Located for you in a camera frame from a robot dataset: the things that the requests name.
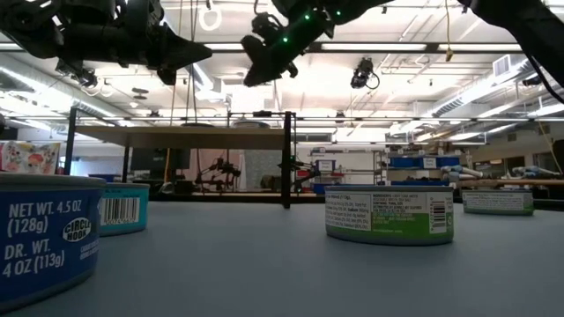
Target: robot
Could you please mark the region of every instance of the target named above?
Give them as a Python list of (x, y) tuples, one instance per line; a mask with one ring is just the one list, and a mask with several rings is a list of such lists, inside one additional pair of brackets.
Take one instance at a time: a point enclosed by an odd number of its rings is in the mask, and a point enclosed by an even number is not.
[(164, 17), (159, 0), (0, 1), (0, 31), (35, 57), (59, 57), (56, 70), (85, 87), (98, 82), (84, 61), (145, 65), (174, 85), (177, 70), (212, 56)]
[[(485, 22), (508, 30), (547, 85), (540, 63), (564, 85), (564, 24), (540, 0), (458, 0)], [(335, 26), (359, 18), (368, 9), (390, 0), (272, 0), (288, 18), (282, 24), (267, 12), (256, 12), (253, 33), (241, 44), (253, 65), (247, 86), (298, 75), (293, 60), (323, 33), (332, 38)], [(94, 85), (92, 70), (83, 61), (147, 65), (167, 85), (175, 71), (208, 58), (210, 49), (176, 36), (166, 23), (159, 0), (2, 0), (0, 31), (39, 58), (59, 57), (57, 69), (82, 85)]]
[[(564, 34), (564, 24), (540, 0), (458, 0), (485, 22), (508, 30), (521, 45), (539, 76), (543, 78), (538, 61), (564, 85), (564, 43), (556, 39)], [(335, 26), (360, 17), (366, 10), (390, 0), (272, 0), (277, 10), (288, 18), (282, 26), (276, 17), (257, 13), (252, 21), (253, 35), (241, 44), (253, 62), (244, 84), (260, 85), (281, 78), (289, 71), (298, 75), (292, 61), (307, 52), (319, 36), (333, 37)]]

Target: wooden shelf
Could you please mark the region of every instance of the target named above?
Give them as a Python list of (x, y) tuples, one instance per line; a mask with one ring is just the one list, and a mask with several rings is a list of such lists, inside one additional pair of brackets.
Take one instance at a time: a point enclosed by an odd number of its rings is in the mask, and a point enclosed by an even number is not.
[(282, 150), (283, 129), (77, 126), (77, 133), (132, 148)]
[(503, 185), (564, 186), (561, 180), (477, 180), (459, 181), (459, 187), (498, 187)]

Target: blue storage bin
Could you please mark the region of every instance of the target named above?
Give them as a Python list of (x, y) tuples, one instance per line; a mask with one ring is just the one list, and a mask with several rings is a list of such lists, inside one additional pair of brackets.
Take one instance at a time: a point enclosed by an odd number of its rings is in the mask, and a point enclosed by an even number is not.
[(459, 166), (460, 165), (460, 158), (437, 158), (437, 167), (443, 166)]
[(390, 158), (390, 167), (394, 168), (413, 168), (418, 167), (419, 164), (415, 161), (416, 158)]
[(318, 195), (325, 195), (325, 187), (333, 184), (313, 184), (312, 190)]

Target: workbench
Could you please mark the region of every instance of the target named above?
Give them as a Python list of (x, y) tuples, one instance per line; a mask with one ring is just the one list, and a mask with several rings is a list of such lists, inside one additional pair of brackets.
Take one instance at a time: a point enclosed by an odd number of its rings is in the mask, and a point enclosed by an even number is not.
[(7, 317), (562, 316), (564, 214), (463, 214), (454, 242), (383, 247), (325, 234), (322, 204), (151, 203), (104, 238), (96, 274)]

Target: teal tuna can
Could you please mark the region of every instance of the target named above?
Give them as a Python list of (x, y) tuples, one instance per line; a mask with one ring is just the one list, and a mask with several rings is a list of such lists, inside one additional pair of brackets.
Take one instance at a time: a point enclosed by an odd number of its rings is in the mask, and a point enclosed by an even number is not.
[(146, 184), (108, 183), (100, 207), (100, 235), (146, 229), (149, 188)]

